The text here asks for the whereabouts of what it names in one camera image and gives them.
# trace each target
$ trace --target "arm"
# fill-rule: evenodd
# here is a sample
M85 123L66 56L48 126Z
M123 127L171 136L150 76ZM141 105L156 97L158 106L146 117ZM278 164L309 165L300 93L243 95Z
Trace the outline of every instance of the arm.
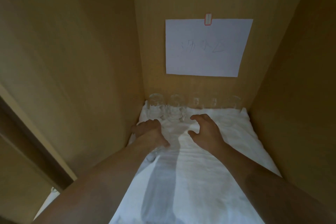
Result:
M191 119L200 126L188 131L193 141L223 163L266 224L336 223L319 201L225 143L207 114Z
M156 147L169 146L158 120L142 122L132 132L134 143L79 177L33 224L109 223L145 157Z

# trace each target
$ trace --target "white paper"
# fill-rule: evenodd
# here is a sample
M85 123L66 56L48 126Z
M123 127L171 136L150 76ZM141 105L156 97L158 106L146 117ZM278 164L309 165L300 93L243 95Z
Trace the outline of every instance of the white paper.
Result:
M166 20L166 73L237 77L252 22Z

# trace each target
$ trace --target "hand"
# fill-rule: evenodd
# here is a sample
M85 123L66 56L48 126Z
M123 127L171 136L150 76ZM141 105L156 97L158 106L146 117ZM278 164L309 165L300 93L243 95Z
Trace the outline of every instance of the hand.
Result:
M207 114L196 114L190 117L191 120L196 120L199 124L199 133L192 130L188 134L192 140L202 149L208 151L212 155L221 146L227 146L224 142L221 132L216 123Z
M161 123L158 120L147 120L131 128L135 137L145 140L148 146L154 150L157 147L169 147L170 143L164 138L161 132Z

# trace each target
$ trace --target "wall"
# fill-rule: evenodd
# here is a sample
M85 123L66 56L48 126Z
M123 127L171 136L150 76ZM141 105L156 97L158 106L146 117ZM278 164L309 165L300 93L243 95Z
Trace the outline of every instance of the wall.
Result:
M134 0L145 96L191 92L237 95L249 107L299 0ZM165 20L254 19L237 78L182 76L165 71Z
M52 185L0 136L0 216L29 224Z
M133 0L0 0L0 94L76 178L144 103Z
M250 111L283 176L336 211L336 0L301 0Z

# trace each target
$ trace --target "forearm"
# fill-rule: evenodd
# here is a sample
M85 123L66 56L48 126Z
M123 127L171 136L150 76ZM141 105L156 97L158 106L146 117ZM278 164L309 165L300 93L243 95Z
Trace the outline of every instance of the forearm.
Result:
M134 175L152 147L143 138L111 155L82 175L34 221L109 223Z
M266 224L335 223L330 211L316 199L231 146L223 144L213 155L232 174Z

